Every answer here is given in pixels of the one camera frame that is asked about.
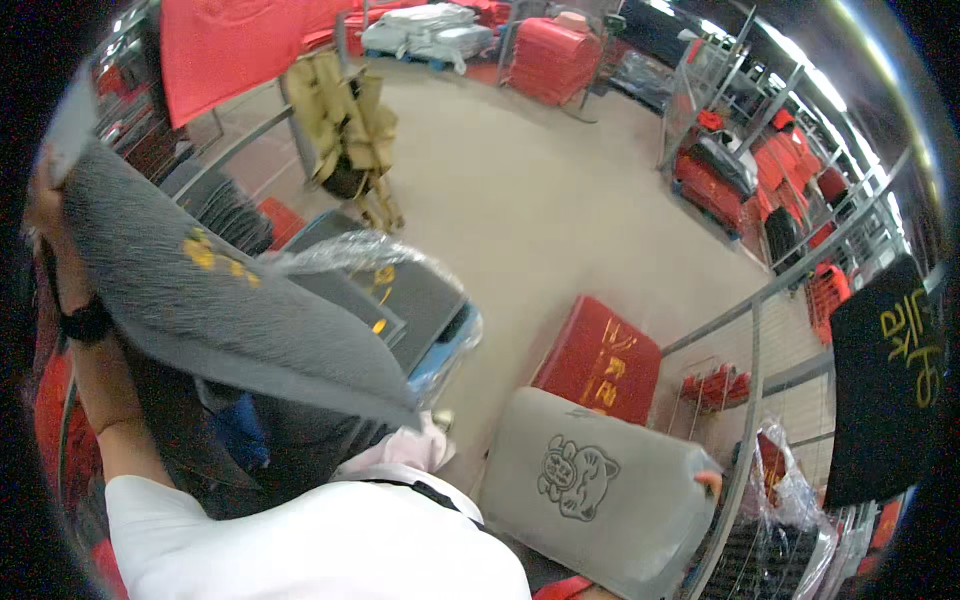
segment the beige floor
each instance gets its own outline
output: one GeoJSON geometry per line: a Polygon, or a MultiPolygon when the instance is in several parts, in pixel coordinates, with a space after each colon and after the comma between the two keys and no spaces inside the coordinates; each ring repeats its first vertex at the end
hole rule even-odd
{"type": "MultiPolygon", "coordinates": [[[[654,171],[660,120],[637,103],[591,97],[588,112],[600,120],[589,125],[424,65],[375,67],[400,117],[390,181],[406,215],[402,237],[463,281],[485,321],[483,343],[440,402],[456,411],[459,446],[443,476],[462,489],[480,472],[504,402],[529,380],[577,294],[665,345],[769,280],[669,195],[654,171]]],[[[279,106],[267,85],[219,108],[228,135],[206,155],[279,106]]],[[[284,128],[229,170],[258,198],[273,194],[309,218],[334,203],[302,189],[284,128]],[[284,170],[273,180],[259,173],[276,168],[284,170]]]]}

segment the lucky cat design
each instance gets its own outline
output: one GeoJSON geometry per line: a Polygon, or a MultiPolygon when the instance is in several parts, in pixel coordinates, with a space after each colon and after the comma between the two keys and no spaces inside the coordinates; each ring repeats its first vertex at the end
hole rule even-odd
{"type": "Polygon", "coordinates": [[[597,446],[577,449],[558,435],[547,444],[537,490],[558,504],[561,515],[591,521],[619,472],[620,465],[597,446]]]}

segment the white shirt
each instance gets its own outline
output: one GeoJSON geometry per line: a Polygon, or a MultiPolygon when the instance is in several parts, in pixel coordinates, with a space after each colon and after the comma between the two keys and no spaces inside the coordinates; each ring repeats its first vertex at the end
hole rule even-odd
{"type": "Polygon", "coordinates": [[[401,486],[337,481],[214,521],[187,493],[115,477],[110,537],[130,597],[529,600],[519,560],[477,529],[480,511],[453,486],[404,465],[343,477],[419,479],[462,512],[401,486]]]}

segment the pallet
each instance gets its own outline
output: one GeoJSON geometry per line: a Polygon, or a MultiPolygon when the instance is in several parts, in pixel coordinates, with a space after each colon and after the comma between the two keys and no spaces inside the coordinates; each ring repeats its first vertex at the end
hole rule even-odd
{"type": "MultiPolygon", "coordinates": [[[[363,51],[365,57],[370,57],[372,59],[388,58],[395,59],[396,55],[389,52],[383,52],[381,50],[366,49],[363,51]]],[[[441,73],[446,70],[447,66],[453,64],[452,62],[447,62],[446,60],[440,59],[431,59],[429,57],[420,57],[409,52],[403,55],[403,58],[400,59],[402,62],[426,62],[427,66],[430,67],[431,71],[436,71],[441,73]]]]}

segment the black wristband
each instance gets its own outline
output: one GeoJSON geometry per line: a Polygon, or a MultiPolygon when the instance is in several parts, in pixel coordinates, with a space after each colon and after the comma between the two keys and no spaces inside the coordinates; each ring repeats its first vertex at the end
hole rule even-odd
{"type": "Polygon", "coordinates": [[[72,315],[60,316],[60,327],[71,340],[78,342],[101,342],[113,325],[113,319],[98,296],[90,304],[78,308],[72,315]]]}

